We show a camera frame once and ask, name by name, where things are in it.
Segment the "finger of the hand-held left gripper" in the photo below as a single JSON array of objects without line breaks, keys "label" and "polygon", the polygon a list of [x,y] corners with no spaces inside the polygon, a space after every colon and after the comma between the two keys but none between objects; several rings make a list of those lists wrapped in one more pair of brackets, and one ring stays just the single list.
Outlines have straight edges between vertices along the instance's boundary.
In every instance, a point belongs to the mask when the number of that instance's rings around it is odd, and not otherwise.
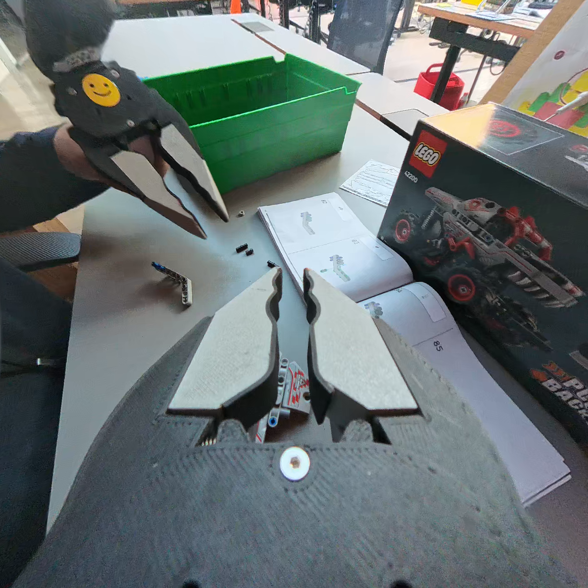
[{"label": "finger of the hand-held left gripper", "polygon": [[167,188],[163,178],[143,155],[132,151],[117,151],[112,155],[107,151],[86,151],[85,155],[92,166],[116,186],[184,231],[207,239],[198,220]]},{"label": "finger of the hand-held left gripper", "polygon": [[158,145],[173,170],[187,180],[221,220],[229,222],[224,200],[190,130],[184,135],[172,123],[163,126],[159,129]]}]

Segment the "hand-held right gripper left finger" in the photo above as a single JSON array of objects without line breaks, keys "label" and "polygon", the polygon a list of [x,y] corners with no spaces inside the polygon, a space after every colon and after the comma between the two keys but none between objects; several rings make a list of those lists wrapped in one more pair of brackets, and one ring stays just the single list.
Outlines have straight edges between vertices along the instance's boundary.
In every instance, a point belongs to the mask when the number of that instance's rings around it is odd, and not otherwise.
[{"label": "hand-held right gripper left finger", "polygon": [[272,268],[212,317],[168,412],[233,419],[249,429],[274,406],[282,269]]}]

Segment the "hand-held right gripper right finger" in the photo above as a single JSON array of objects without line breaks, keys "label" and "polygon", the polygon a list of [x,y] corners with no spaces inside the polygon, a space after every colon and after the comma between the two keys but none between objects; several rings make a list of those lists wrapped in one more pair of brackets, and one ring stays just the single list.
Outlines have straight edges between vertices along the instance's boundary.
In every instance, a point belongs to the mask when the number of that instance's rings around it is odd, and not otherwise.
[{"label": "hand-held right gripper right finger", "polygon": [[418,404],[375,319],[312,269],[303,273],[311,405],[339,442],[349,424],[418,415]]}]

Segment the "grey lego assembly red sticker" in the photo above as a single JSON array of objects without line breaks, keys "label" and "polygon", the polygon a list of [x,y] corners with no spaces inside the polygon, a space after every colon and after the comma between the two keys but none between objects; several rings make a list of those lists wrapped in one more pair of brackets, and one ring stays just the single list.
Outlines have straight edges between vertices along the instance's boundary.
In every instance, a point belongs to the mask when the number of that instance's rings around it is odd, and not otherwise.
[{"label": "grey lego assembly red sticker", "polygon": [[290,418],[291,414],[307,416],[311,412],[307,374],[298,363],[283,355],[280,355],[278,368],[276,401],[271,411],[256,425],[254,442],[257,444],[263,444],[268,430],[276,428],[280,421]]}]

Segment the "grey lego beam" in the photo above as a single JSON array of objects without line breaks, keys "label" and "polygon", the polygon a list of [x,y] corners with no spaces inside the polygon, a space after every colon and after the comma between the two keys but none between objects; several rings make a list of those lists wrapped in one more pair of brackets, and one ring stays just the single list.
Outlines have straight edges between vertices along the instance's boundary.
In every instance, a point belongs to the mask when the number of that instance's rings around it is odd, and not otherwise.
[{"label": "grey lego beam", "polygon": [[193,304],[193,289],[192,281],[185,275],[182,275],[174,270],[162,265],[158,262],[151,262],[152,268],[170,279],[176,286],[180,288],[182,305],[184,307],[191,307]]}]

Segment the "person's left forearm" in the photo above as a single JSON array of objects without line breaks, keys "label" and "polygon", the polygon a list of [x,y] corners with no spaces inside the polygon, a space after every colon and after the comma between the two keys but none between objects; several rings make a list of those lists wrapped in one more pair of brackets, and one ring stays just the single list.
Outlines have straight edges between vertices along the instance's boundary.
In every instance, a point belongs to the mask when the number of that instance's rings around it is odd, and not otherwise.
[{"label": "person's left forearm", "polygon": [[58,126],[1,140],[1,232],[53,219],[105,192],[106,184],[78,178],[60,163]]}]

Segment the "black toy truck set box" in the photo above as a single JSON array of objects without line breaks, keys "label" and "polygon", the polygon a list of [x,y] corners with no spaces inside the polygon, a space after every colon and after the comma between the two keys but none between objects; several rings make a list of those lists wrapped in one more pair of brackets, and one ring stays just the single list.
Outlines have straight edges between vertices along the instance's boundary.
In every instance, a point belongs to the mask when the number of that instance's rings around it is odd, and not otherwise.
[{"label": "black toy truck set box", "polygon": [[587,453],[587,138],[495,104],[419,121],[378,238]]}]

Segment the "person's left hand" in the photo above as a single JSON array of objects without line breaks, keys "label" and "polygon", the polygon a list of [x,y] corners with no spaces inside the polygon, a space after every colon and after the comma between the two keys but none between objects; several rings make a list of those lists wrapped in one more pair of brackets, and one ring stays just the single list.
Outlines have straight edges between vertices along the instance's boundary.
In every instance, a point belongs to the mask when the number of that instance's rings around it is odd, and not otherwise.
[{"label": "person's left hand", "polygon": [[[62,166],[78,178],[103,183],[108,187],[114,187],[122,192],[129,193],[124,186],[102,176],[91,165],[81,147],[70,136],[71,127],[70,122],[64,122],[58,127],[54,136],[54,148]],[[153,150],[150,136],[142,136],[132,141],[129,143],[129,150],[146,158],[162,178],[170,170],[168,163]]]}]

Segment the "green plastic bin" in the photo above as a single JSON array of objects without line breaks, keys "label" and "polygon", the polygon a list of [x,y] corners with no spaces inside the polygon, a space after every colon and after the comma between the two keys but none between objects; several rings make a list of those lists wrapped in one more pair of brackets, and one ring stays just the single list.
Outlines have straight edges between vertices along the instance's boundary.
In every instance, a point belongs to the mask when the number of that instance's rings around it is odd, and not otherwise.
[{"label": "green plastic bin", "polygon": [[290,54],[143,82],[187,122],[223,195],[341,151],[360,87]]}]

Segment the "white instruction booklet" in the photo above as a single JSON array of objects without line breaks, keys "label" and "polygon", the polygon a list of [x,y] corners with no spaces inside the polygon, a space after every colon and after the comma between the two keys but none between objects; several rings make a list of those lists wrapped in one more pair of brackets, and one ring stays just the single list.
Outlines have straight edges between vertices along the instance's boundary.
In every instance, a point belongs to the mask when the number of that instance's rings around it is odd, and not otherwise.
[{"label": "white instruction booklet", "polygon": [[440,295],[416,282],[406,261],[337,193],[258,213],[301,292],[310,268],[397,330],[451,382],[496,445],[524,506],[570,481],[564,458],[484,368]]}]

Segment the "white sticker sheet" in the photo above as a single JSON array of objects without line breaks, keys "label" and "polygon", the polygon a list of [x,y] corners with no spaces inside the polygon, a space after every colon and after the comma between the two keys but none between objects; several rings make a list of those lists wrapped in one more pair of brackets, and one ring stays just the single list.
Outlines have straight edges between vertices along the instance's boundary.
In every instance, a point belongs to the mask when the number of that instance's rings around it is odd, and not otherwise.
[{"label": "white sticker sheet", "polygon": [[387,208],[400,172],[396,166],[369,160],[342,183],[341,189]]}]

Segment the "person's legs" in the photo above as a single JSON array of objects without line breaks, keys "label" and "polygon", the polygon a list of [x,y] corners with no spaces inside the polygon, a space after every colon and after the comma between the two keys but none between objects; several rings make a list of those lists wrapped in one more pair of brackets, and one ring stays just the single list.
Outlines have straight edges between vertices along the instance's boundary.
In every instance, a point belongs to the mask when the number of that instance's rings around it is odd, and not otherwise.
[{"label": "person's legs", "polygon": [[71,305],[1,260],[1,587],[45,537]]}]

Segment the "black office chair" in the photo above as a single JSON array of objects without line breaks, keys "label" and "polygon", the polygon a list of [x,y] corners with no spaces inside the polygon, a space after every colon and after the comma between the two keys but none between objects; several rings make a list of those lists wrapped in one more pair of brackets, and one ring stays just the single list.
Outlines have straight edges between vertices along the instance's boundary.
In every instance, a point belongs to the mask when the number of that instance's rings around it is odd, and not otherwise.
[{"label": "black office chair", "polygon": [[404,1],[337,1],[327,48],[383,74],[394,26]]}]

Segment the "wooden desk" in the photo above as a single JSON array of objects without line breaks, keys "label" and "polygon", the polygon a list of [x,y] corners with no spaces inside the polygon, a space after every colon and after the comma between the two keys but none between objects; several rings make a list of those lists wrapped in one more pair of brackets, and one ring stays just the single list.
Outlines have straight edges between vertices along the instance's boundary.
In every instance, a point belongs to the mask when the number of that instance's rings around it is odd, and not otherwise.
[{"label": "wooden desk", "polygon": [[447,44],[439,76],[430,100],[438,105],[462,50],[510,64],[522,44],[540,27],[543,18],[521,13],[498,19],[481,18],[477,9],[461,6],[457,2],[447,7],[438,4],[420,4],[419,14],[432,19],[429,37]]}]

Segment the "printed instruction board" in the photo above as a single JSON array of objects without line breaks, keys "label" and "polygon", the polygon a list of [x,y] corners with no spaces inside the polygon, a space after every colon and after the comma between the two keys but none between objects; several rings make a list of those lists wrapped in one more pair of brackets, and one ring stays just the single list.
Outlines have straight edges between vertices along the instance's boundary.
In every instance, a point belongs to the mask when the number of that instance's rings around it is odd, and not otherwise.
[{"label": "printed instruction board", "polygon": [[559,1],[481,99],[587,137],[587,1]]}]

